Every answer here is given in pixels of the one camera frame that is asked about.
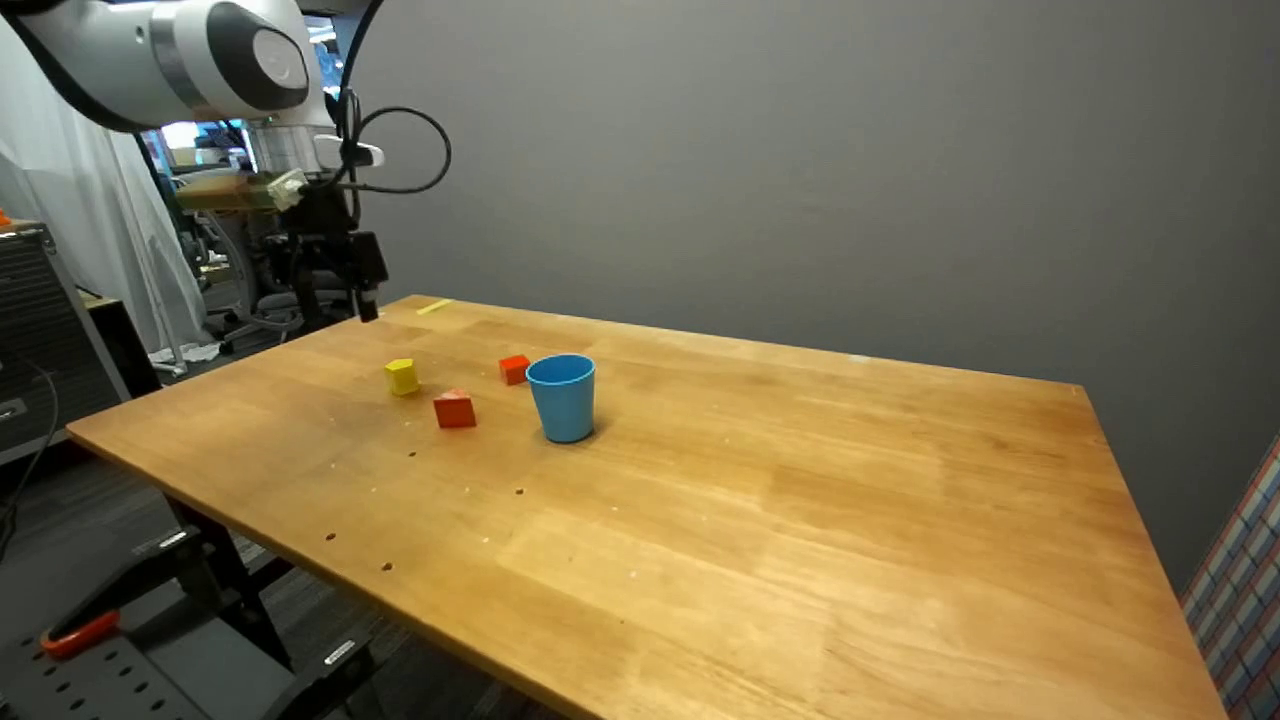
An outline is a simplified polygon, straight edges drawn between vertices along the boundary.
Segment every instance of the red block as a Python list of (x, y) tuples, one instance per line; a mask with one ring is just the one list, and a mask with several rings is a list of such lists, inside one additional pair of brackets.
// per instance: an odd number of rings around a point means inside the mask
[(526, 358), (505, 358), (494, 359), (494, 367), (505, 372), (507, 384), (523, 384)]
[(437, 402), (439, 428), (474, 428), (474, 403), (464, 394), (439, 394)]

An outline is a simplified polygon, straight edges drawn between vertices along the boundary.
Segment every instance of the wood grain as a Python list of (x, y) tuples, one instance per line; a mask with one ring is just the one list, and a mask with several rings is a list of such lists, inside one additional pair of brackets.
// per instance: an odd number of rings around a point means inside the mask
[[(507, 353), (592, 353), (598, 432)], [(411, 298), (71, 437), (565, 712), (1224, 717), (1071, 384)]]

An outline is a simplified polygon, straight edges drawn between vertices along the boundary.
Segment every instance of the gray wall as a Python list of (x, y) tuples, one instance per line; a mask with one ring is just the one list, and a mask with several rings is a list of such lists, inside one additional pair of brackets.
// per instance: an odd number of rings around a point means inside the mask
[(1280, 432), (1277, 0), (395, 0), (355, 89), (458, 154), (395, 292), (1079, 380), (1174, 582)]

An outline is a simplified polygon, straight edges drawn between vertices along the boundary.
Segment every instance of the blue cup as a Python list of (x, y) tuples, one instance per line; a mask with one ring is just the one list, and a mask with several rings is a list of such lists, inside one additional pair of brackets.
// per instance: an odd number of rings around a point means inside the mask
[(540, 358), (523, 372), (535, 416), (551, 446), (576, 446), (595, 428), (595, 364), (592, 358)]

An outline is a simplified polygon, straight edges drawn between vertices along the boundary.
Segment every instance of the table leg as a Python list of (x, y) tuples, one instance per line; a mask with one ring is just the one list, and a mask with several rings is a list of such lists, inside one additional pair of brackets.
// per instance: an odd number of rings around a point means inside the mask
[(258, 575), (251, 575), (236, 552), (236, 542), (226, 527), (220, 527), (215, 521), (191, 514), (181, 499), (166, 499), (170, 515), (183, 527), (199, 527), (202, 544), (206, 544), (206, 573), (215, 575), (215, 583), (223, 592), (230, 592), (230, 603), (220, 611), (220, 622), (226, 622), (245, 641), (251, 641), (258, 651), (268, 651), (276, 663), (292, 667), (288, 647), (258, 601), (258, 587), (276, 575), (285, 575), (285, 562), (273, 562)]

